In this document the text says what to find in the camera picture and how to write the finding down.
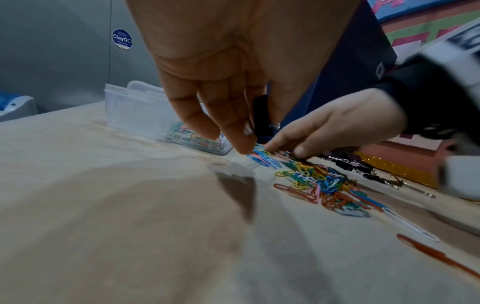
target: pile of paper clips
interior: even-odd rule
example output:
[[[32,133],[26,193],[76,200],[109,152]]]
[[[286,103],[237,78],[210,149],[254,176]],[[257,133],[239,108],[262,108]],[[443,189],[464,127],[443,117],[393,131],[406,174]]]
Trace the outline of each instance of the pile of paper clips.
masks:
[[[170,126],[166,141],[216,155],[225,155],[232,149],[232,144],[225,135],[221,134],[216,141],[209,140],[190,130],[183,122]]]
[[[370,200],[357,189],[357,182],[333,168],[298,159],[288,152],[268,153],[262,145],[256,145],[248,157],[262,166],[278,170],[283,166],[290,170],[275,173],[290,182],[290,186],[274,184],[281,191],[313,204],[320,203],[328,210],[354,217],[370,217],[368,210],[383,212],[383,205]]]

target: table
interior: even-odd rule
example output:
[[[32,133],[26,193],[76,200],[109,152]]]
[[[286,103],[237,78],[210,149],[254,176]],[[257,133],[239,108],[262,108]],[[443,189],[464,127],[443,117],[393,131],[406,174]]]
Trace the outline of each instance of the table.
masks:
[[[0,303],[480,301],[476,279],[396,238],[480,271],[480,208],[465,200],[356,176],[441,239],[428,243],[277,191],[274,170],[235,151],[112,129],[103,103],[2,123],[0,142]]]

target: clear plastic box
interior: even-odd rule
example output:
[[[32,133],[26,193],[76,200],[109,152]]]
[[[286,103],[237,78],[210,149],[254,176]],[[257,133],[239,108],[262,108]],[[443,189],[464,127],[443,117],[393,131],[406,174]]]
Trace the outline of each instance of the clear plastic box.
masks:
[[[190,130],[173,110],[164,90],[141,81],[132,81],[126,88],[106,84],[105,114],[112,127],[161,141],[216,155],[225,155],[232,149],[223,134],[212,141]]]

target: gray wall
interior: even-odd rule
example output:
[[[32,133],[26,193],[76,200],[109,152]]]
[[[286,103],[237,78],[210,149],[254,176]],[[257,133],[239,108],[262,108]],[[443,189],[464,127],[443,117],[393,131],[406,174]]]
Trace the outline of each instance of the gray wall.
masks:
[[[117,28],[132,35],[129,51],[112,43]],[[159,84],[124,0],[2,0],[0,38],[0,90],[46,111],[101,101],[109,82]]]

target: gold glitter strip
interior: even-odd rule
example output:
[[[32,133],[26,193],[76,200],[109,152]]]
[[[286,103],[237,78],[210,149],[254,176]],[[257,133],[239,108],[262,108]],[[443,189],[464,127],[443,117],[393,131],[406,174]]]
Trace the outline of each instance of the gold glitter strip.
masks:
[[[355,154],[360,156],[362,161],[377,169],[386,171],[398,177],[409,179],[411,181],[434,189],[438,188],[435,177],[429,172],[423,172],[417,169],[398,165],[390,161],[383,160],[380,157],[366,155],[358,151],[356,151]]]

